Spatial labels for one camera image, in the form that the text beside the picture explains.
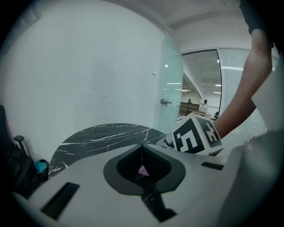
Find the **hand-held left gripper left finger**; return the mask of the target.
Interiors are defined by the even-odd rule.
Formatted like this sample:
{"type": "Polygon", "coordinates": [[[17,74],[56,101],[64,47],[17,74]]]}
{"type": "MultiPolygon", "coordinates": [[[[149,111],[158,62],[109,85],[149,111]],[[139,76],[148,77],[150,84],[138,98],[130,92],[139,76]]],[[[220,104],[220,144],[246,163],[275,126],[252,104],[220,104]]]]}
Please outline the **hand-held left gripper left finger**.
{"type": "Polygon", "coordinates": [[[81,159],[41,185],[29,203],[41,210],[64,184],[79,188],[58,218],[70,227],[152,227],[159,221],[140,196],[118,193],[105,180],[104,165],[134,145],[81,159]]]}

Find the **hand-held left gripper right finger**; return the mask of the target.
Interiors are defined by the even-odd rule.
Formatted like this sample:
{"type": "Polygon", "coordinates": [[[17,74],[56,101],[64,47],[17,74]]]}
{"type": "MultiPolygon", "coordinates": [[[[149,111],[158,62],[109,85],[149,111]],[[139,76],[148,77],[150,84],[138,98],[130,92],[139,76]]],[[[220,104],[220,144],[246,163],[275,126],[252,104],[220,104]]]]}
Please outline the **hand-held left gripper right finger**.
{"type": "Polygon", "coordinates": [[[226,192],[221,188],[225,160],[142,146],[142,214],[217,215],[226,192]]]}

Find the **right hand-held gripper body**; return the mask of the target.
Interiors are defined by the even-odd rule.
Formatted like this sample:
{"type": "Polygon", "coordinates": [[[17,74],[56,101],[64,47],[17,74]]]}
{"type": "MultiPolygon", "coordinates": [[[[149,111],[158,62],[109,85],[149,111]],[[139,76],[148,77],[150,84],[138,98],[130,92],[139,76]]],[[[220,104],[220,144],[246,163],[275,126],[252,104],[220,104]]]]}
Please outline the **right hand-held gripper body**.
{"type": "Polygon", "coordinates": [[[223,150],[220,136],[210,119],[194,113],[176,123],[173,130],[156,145],[204,156],[216,156],[223,150]]]}

